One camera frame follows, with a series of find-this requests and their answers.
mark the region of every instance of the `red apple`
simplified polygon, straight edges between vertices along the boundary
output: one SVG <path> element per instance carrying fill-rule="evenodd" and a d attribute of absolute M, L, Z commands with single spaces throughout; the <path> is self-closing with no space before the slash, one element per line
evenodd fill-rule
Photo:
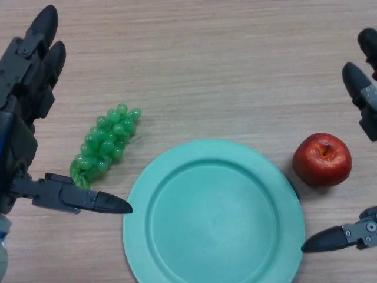
<path fill-rule="evenodd" d="M 309 136 L 293 155 L 293 169 L 309 186 L 335 186 L 348 178 L 352 158 L 347 146 L 331 134 Z"/>

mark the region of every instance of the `teal plate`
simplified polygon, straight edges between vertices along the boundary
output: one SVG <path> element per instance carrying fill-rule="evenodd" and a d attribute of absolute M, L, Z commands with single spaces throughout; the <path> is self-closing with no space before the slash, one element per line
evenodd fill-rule
<path fill-rule="evenodd" d="M 123 219 L 139 283 L 288 283 L 305 226 L 283 173 L 254 150 L 199 140 L 155 159 L 136 181 Z"/>

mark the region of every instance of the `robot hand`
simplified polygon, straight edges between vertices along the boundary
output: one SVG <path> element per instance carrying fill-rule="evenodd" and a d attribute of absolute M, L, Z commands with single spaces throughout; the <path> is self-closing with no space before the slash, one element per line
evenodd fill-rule
<path fill-rule="evenodd" d="M 34 19 L 25 38 L 14 38 L 0 59 L 0 280 L 7 266 L 4 239 L 18 198 L 64 212 L 86 209 L 101 213 L 131 213 L 132 207 L 114 195 L 84 190 L 71 178 L 47 173 L 32 181 L 27 173 L 37 150 L 34 120 L 45 118 L 54 103 L 52 89 L 65 62 L 63 42 L 50 45 L 58 28 L 54 6 Z"/>
<path fill-rule="evenodd" d="M 367 28 L 360 32 L 358 42 L 366 62 L 374 69 L 377 80 L 377 31 Z M 377 88 L 355 64 L 349 62 L 342 70 L 343 82 L 352 102 L 361 111 L 360 126 L 372 142 L 377 140 Z M 355 224 L 344 224 L 321 231 L 302 246 L 303 252 L 326 252 L 356 245 L 358 249 L 377 246 L 377 206 L 360 214 Z"/>

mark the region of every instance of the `grape cluster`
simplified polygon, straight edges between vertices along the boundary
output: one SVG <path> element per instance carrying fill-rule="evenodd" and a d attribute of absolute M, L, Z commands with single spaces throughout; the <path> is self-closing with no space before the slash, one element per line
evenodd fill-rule
<path fill-rule="evenodd" d="M 90 189 L 91 180 L 105 173 L 113 160 L 121 159 L 130 136 L 135 135 L 135 121 L 141 116 L 140 109 L 127 112 L 125 104 L 107 111 L 107 116 L 98 116 L 97 125 L 90 129 L 70 166 L 70 175 L 75 184 Z"/>

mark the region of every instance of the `wood grain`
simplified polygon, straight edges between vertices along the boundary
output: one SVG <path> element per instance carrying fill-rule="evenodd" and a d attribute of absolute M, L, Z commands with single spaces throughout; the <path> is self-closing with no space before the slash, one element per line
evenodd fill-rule
<path fill-rule="evenodd" d="M 94 117 L 126 102 L 143 109 L 141 139 L 98 189 L 126 198 L 163 151 L 220 138 L 256 149 L 288 175 L 302 195 L 307 235 L 377 205 L 377 145 L 358 126 L 340 74 L 347 61 L 371 74 L 356 36 L 377 25 L 375 0 L 1 0 L 1 52 L 50 2 L 68 55 L 56 102 L 36 125 L 34 178 L 68 174 Z M 297 145 L 320 131 L 340 137 L 353 156 L 349 180 L 325 195 L 290 169 Z M 135 282 L 120 216 L 29 203 L 17 201 L 8 215 L 4 282 Z M 377 249 L 307 255 L 295 282 L 375 282 L 376 261 Z"/>

